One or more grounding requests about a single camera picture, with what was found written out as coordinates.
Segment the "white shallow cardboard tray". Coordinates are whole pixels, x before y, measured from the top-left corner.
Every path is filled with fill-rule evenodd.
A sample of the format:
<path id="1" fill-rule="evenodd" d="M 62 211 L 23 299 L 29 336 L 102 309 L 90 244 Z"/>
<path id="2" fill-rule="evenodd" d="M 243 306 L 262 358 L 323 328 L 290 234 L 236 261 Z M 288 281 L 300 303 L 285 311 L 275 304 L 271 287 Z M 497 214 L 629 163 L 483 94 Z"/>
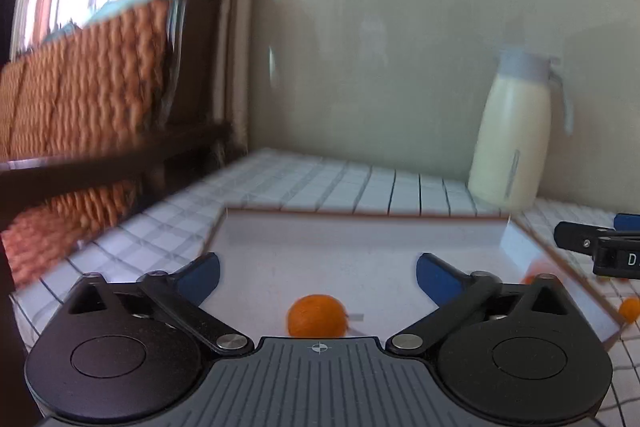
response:
<path id="1" fill-rule="evenodd" d="M 521 283 L 531 267 L 544 268 L 605 346 L 623 327 L 601 291 L 509 218 L 229 208 L 205 249 L 217 256 L 220 277 L 202 309 L 254 341 L 286 335 L 288 309 L 311 294 L 340 300 L 356 333 L 390 338 L 436 308 L 416 279 L 424 253 L 504 283 Z"/>

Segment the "large orange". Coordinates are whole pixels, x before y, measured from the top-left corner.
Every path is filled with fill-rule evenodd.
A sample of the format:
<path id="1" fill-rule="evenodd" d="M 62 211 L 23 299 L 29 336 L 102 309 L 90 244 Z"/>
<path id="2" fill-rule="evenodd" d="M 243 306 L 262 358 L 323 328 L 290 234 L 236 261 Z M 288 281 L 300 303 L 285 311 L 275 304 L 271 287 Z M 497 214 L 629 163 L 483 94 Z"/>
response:
<path id="1" fill-rule="evenodd" d="M 341 338 L 348 329 L 344 306 L 329 295 L 299 298 L 288 309 L 288 335 L 296 338 Z"/>

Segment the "cream thermos jug grey lid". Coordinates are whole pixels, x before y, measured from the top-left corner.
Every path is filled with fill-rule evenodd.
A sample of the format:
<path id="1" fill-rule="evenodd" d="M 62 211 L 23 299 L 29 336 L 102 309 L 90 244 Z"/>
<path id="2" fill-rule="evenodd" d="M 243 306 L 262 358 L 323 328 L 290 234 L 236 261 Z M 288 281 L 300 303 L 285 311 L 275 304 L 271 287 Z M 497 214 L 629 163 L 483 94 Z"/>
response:
<path id="1" fill-rule="evenodd" d="M 551 56 L 513 46 L 499 53 L 468 180 L 471 194 L 489 205 L 521 211 L 535 202 L 550 142 L 553 88 L 561 95 L 564 132 L 573 133 L 573 104 L 552 64 Z"/>

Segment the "white checked tablecloth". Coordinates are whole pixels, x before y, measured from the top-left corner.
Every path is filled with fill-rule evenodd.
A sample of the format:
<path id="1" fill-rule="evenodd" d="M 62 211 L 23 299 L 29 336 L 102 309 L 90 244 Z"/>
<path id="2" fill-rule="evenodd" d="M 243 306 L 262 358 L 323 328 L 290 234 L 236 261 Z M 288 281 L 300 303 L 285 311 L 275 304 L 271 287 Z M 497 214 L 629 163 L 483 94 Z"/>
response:
<path id="1" fill-rule="evenodd" d="M 459 181 L 260 150 L 142 210 L 19 289 L 11 303 L 24 347 L 30 350 L 80 274 L 103 271 L 116 281 L 133 281 L 149 269 L 179 268 L 203 250 L 226 204 L 382 215 L 506 215 L 471 196 Z M 531 210 L 517 216 L 551 244 L 552 229 L 561 220 L 612 227 L 615 213 L 538 198 Z M 639 426 L 639 322 L 628 325 L 610 355 L 613 384 L 598 418 L 605 426 Z"/>

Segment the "small orange tangerine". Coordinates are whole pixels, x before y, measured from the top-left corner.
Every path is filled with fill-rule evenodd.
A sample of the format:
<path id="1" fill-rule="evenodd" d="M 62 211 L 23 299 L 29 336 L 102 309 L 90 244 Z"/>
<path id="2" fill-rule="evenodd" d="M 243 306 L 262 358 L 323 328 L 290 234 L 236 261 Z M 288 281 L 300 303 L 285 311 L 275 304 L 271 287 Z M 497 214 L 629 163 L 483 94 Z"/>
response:
<path id="1" fill-rule="evenodd" d="M 618 313 L 628 324 L 634 323 L 640 317 L 640 298 L 629 296 L 618 307 Z"/>

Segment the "dark wooden wicker chair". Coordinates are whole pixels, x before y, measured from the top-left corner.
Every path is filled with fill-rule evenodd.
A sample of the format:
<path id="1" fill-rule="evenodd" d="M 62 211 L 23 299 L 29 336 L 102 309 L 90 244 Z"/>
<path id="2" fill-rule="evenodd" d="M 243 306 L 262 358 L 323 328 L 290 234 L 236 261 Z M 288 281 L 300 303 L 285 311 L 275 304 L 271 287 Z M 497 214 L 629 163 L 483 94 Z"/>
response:
<path id="1" fill-rule="evenodd" d="M 137 0 L 1 73 L 1 290 L 165 195 L 165 169 L 227 142 L 210 113 L 222 0 Z"/>

